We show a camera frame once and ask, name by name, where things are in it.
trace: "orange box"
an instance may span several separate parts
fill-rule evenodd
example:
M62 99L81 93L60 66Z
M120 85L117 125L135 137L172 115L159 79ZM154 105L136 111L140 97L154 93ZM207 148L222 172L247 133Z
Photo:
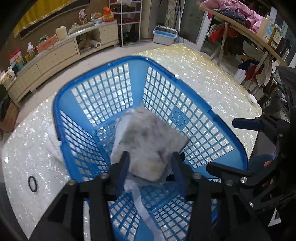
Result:
M14 103L10 103L3 121L0 121L0 129L4 132L12 132L17 121L19 109Z
M56 34L48 38L47 40L42 41L38 46L38 53L41 53L43 50L46 50L48 47L54 45L57 42Z

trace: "yellow curtain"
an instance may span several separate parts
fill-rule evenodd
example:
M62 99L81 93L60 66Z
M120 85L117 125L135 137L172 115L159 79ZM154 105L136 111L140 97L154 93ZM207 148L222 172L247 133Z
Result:
M49 15L61 10L75 1L76 0L37 0L18 22L13 30L13 35L17 37L22 30L47 18Z

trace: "embossed logo on basket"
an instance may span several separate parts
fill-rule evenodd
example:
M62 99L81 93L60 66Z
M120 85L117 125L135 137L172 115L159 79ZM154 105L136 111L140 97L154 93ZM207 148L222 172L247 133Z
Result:
M176 106L170 114L170 119L179 129L182 129L189 121L189 119Z

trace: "metal screw head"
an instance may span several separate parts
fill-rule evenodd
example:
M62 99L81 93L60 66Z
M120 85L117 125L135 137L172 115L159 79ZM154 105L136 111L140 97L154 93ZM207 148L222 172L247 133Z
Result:
M107 172L103 172L100 177L101 179L107 179L109 177L109 174Z
M247 180L248 180L247 177L242 177L242 178L241 178L241 183L246 183Z
M69 180L69 181L67 182L67 184L68 184L69 186L74 186L76 183L77 183L77 181L74 180L74 179L71 179L71 180Z
M233 180L225 180L225 185L226 186L232 186L233 185Z
M201 179L202 178L202 175L198 172L195 172L192 174L192 178L193 179Z

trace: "wooden tabletop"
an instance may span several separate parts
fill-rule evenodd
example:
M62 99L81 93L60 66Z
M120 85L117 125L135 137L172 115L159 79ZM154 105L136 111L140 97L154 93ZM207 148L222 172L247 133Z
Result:
M249 30L248 28L246 28L245 26L241 25L240 23L238 23L237 21L221 14L218 12L215 12L211 9L208 8L203 8L199 6L199 9L205 12L208 12L212 15L216 15L217 17L225 20L226 22L231 23L231 25L234 26L234 29L237 30L239 33L243 34L244 36L246 36L248 39L250 39L251 41L253 41L254 43L259 43L263 48L265 48L272 56L276 57L279 61L280 61L280 65L281 66L287 66L286 62L274 51L274 49L268 45L263 39L261 39L258 35L256 35L254 32L252 32L251 30Z

